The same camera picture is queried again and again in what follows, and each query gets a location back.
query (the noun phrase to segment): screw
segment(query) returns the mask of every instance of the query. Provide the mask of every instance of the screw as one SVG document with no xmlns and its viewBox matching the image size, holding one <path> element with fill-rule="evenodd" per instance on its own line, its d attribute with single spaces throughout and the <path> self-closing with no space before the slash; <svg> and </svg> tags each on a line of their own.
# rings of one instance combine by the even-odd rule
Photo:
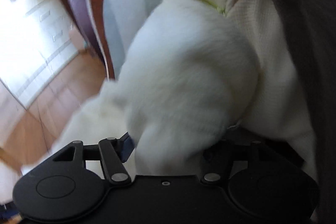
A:
<svg viewBox="0 0 336 224">
<path fill-rule="evenodd" d="M 128 179 L 128 175 L 124 173 L 115 173 L 111 176 L 111 179 L 116 182 L 122 182 Z"/>
<path fill-rule="evenodd" d="M 204 179 L 206 181 L 210 181 L 210 182 L 220 180 L 220 178 L 221 178 L 221 176 L 216 174 L 216 173 L 208 173 L 208 174 L 204 175 Z"/>
</svg>

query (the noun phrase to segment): wooden floor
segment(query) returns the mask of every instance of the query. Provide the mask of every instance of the wooden floor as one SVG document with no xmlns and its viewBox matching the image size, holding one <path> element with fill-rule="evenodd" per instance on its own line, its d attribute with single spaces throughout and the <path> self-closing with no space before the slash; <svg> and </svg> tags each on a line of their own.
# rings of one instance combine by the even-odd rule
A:
<svg viewBox="0 0 336 224">
<path fill-rule="evenodd" d="M 86 53 L 75 57 L 28 110 L 1 87 L 0 144 L 3 152 L 18 164 L 36 162 L 48 152 L 72 113 L 87 98 L 99 92 L 105 77 L 102 63 Z M 6 200 L 18 179 L 13 172 L 0 164 L 0 203 Z"/>
</svg>

